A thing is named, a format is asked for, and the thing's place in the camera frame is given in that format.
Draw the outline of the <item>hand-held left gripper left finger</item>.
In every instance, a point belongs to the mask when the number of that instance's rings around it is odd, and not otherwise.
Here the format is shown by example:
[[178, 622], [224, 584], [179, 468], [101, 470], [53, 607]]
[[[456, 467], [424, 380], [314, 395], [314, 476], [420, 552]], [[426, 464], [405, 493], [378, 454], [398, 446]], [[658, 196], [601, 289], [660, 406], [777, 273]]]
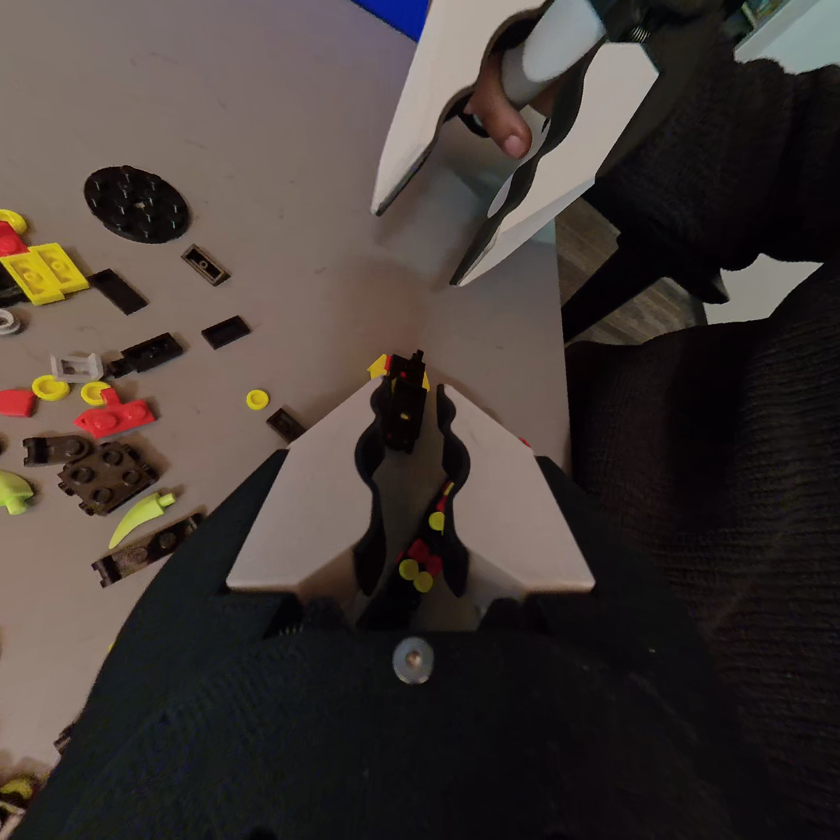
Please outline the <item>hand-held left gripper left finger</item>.
[[342, 606], [371, 595], [385, 567], [382, 499], [392, 395], [376, 377], [291, 443], [227, 575], [235, 592], [279, 592]]

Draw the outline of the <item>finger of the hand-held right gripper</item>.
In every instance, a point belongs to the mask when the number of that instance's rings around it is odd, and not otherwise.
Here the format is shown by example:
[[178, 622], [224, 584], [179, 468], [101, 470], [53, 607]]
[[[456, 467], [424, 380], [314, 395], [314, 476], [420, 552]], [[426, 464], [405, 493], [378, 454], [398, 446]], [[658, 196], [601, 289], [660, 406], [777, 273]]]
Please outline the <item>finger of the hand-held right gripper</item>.
[[494, 199], [452, 286], [496, 267], [593, 185], [657, 78], [639, 44], [607, 43], [573, 66], [539, 141]]
[[430, 3], [375, 177], [371, 212], [381, 216], [430, 155], [451, 109], [475, 89], [485, 57], [509, 27], [538, 20], [547, 2]]

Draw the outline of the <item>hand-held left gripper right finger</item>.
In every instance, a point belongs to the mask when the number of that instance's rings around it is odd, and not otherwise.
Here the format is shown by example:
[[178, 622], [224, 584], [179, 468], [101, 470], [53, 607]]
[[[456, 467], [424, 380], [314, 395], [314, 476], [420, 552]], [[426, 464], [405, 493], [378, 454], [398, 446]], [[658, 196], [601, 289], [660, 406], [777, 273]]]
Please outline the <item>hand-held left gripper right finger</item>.
[[498, 599], [591, 592], [595, 579], [539, 458], [452, 385], [439, 385], [443, 575], [480, 612]]

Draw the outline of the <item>yellow and red lego assembly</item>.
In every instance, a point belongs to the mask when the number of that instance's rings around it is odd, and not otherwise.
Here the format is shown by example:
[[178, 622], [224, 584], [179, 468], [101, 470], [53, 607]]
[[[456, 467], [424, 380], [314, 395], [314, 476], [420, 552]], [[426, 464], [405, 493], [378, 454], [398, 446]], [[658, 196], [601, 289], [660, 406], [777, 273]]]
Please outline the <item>yellow and red lego assembly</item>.
[[409, 358], [383, 353], [367, 369], [372, 380], [383, 377], [389, 391], [383, 402], [383, 440], [395, 452], [410, 455], [419, 439], [430, 384], [424, 351]]

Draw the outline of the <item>pile of lego pieces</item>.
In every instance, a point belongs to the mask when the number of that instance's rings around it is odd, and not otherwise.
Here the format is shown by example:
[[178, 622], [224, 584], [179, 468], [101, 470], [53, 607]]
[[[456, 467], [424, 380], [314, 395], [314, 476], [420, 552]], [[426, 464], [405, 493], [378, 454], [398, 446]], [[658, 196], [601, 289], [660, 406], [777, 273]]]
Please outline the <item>pile of lego pieces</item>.
[[[91, 286], [100, 290], [125, 314], [145, 306], [112, 270], [105, 269], [85, 278], [67, 252], [58, 244], [26, 246], [20, 235], [27, 229], [25, 220], [2, 210], [2, 300], [15, 302], [23, 297], [35, 305], [62, 301], [67, 294]], [[214, 325], [203, 335], [218, 349], [247, 334], [241, 319], [232, 318]], [[162, 333], [122, 351], [120, 358], [105, 365], [101, 356], [51, 358], [52, 373], [33, 380], [29, 389], [2, 389], [2, 417], [32, 417], [36, 404], [60, 402], [81, 384], [80, 396], [89, 406], [74, 421], [92, 440], [78, 435], [36, 436], [24, 440], [24, 465], [61, 465], [59, 488], [80, 500], [79, 508], [88, 516], [108, 516], [158, 480], [156, 470], [143, 462], [139, 454], [119, 440], [105, 444], [95, 441], [133, 431], [155, 422], [154, 411], [142, 399], [123, 402], [112, 381], [131, 373], [143, 373], [173, 361], [185, 349], [174, 335]], [[34, 495], [26, 479], [2, 471], [2, 509], [10, 516], [26, 513]], [[112, 550], [137, 525], [158, 518], [175, 502], [175, 494], [156, 494], [142, 499], [127, 512], [114, 532]]]

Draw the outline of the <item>long black red lego assembly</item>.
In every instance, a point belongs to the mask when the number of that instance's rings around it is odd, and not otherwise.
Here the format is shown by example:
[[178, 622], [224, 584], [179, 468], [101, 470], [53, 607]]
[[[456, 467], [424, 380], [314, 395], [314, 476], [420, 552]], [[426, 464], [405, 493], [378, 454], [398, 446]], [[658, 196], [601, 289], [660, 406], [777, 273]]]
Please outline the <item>long black red lego assembly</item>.
[[394, 568], [383, 587], [369, 604], [369, 628], [403, 629], [409, 626], [425, 596], [443, 580], [448, 547], [445, 529], [447, 504], [454, 492], [457, 476], [468, 465], [466, 446], [452, 439], [444, 442], [445, 478], [426, 505], [412, 537], [398, 554]]

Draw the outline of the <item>black round lego plate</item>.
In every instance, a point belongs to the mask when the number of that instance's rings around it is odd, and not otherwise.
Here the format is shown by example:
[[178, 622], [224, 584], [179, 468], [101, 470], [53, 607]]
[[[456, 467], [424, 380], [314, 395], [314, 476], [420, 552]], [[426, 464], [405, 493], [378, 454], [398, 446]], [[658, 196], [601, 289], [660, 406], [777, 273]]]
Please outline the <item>black round lego plate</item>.
[[111, 233], [143, 245], [163, 245], [192, 224], [184, 196], [163, 177], [130, 165], [101, 168], [83, 195], [91, 214]]

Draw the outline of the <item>person's right hand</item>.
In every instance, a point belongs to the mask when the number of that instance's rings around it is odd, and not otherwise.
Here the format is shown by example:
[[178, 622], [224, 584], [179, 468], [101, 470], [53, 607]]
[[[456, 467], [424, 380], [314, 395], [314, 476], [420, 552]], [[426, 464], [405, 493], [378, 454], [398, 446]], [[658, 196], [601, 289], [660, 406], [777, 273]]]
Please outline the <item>person's right hand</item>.
[[532, 131], [503, 89], [501, 59], [499, 53], [491, 53], [486, 58], [476, 88], [465, 105], [465, 114], [480, 122], [488, 137], [507, 157], [519, 161], [531, 149]]

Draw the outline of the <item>blue plastic bin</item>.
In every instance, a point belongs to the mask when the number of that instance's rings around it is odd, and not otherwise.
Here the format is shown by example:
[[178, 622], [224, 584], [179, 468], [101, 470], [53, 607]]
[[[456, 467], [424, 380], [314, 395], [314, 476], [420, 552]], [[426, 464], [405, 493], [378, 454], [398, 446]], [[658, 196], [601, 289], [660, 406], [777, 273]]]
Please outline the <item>blue plastic bin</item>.
[[395, 31], [417, 42], [424, 29], [429, 1], [352, 1]]

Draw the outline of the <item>black furniture leg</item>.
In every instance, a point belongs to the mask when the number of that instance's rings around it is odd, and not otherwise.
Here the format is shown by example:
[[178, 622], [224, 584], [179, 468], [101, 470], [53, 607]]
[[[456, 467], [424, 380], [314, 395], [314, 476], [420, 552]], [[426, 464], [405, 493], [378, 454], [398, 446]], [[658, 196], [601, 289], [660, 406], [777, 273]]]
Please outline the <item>black furniture leg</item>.
[[703, 303], [729, 302], [720, 268], [662, 230], [624, 231], [616, 243], [616, 252], [562, 305], [566, 343], [664, 278]]

